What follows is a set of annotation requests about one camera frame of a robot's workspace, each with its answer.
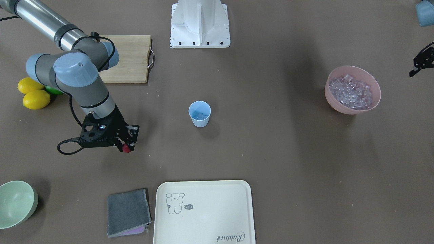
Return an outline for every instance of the blue joint cover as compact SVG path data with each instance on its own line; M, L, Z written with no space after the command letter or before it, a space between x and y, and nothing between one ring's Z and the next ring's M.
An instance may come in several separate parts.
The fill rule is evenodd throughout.
M416 12L421 27L434 24L434 6L431 1L423 0L416 4Z
M107 49L107 55L110 56L110 54L113 51L113 46L111 43L109 42L102 42L102 44L104 44L105 49ZM119 62L119 53L118 50L115 48L115 53L113 54L113 57L108 61L108 68L110 69L113 66L117 65Z
M84 87L95 82L98 70L84 53L67 53L53 65L56 77L65 85Z
M38 59L42 55L46 55L46 53L37 53L37 54L34 54L34 55L30 56L30 58L26 62L26 72L27 72L27 74L34 81L37 81L39 83L41 83L41 82L38 80L38 77L36 76L36 62L38 61Z

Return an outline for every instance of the blue object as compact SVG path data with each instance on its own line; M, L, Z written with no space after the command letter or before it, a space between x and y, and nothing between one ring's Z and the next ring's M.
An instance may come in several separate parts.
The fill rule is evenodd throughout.
M38 61L38 59L42 55L46 55L46 53L37 53L37 54L34 54L34 55L30 56L30 58L26 62L26 72L27 72L27 74L34 81L39 82L39 83L41 83L41 82L38 80L38 77L36 76L36 62Z
M84 87L95 82L98 70L84 53L67 53L58 58L53 65L56 77L72 87Z
M423 0L416 4L416 12L418 14L419 25L421 27L434 24L434 5L432 1Z
M204 101L196 101L188 108L188 114L195 126L204 127L210 120L211 107Z
M110 56L110 54L113 52L113 45L108 42L103 42L105 49L107 49L107 55ZM115 48L115 53L113 54L113 57L108 61L108 68L110 69L113 66L117 65L119 62L119 53L118 50Z

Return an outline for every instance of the black cable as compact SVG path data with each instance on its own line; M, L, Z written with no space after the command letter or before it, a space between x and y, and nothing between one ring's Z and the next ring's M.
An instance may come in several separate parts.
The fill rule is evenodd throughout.
M431 45L433 45L434 44L434 42L431 42L428 46L426 46L426 47L424 47L419 53L418 53L418 55L419 54L421 54L423 51L425 51L428 47L430 47Z
M10 19L19 19L19 17L18 16L11 16L11 17L6 17L6 18L1 18L0 21L10 20Z
M60 152L60 153L63 154L63 155L73 155L73 154L78 153L79 151L83 150L84 147L81 147L80 149L78 149L78 150L76 150L76 151L73 151L73 152L64 152L64 151L62 151L62 150L60 149L60 146L61 146L62 144L69 143L69 142L78 142L78 140L79 140L79 138L78 138L78 137L75 137L75 138L71 138L71 139L65 140L65 141L63 141L63 142L60 142L59 144L57 144L57 151Z
M72 113L74 119L77 121L78 125L80 127L83 127L83 124L80 122L79 118L77 118L76 112L74 111L74 108L72 106L72 96L71 96L71 94L68 94L68 95L69 95L69 109L71 110L71 113Z
M98 69L98 72L100 72L104 68L104 66L110 61L110 59L113 57L113 55L115 54L115 44L112 42L112 40L110 40L107 37L103 37L103 36L88 36L88 37L95 38L95 39L101 38L101 39L109 41L112 44L112 47L113 47L112 53L109 55L108 59L102 64L102 66Z

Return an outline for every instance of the pink bowl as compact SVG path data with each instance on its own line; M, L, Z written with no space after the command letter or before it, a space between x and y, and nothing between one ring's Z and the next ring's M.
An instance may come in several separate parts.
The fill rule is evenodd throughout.
M332 91L330 91L329 88L329 80L335 78L335 77L341 77L346 74L351 75L357 80L360 80L367 85L371 86L371 92L372 92L372 106L370 109L367 110L355 110L348 107L345 107L343 104L341 104L336 98L333 96ZM336 111L344 113L344 114L359 114L363 113L369 110L374 109L380 102L381 99L381 90L380 86L378 85L378 82L375 80L374 77L371 76L368 72L364 71L363 69L360 69L355 66L341 66L334 69L329 77L327 78L327 82L325 83L325 98L329 102L330 106L334 108Z

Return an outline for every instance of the lemon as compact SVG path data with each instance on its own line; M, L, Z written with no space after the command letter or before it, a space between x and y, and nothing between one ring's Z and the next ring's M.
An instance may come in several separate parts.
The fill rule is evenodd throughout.
M23 98L23 105L28 109L41 109L50 103L50 94L44 90L34 90Z
M26 78L20 80L20 82L18 82L18 90L20 92L22 92L23 94L27 94L27 93L34 91L34 90L42 90L44 88L45 88L44 85L34 81L30 77L26 77Z

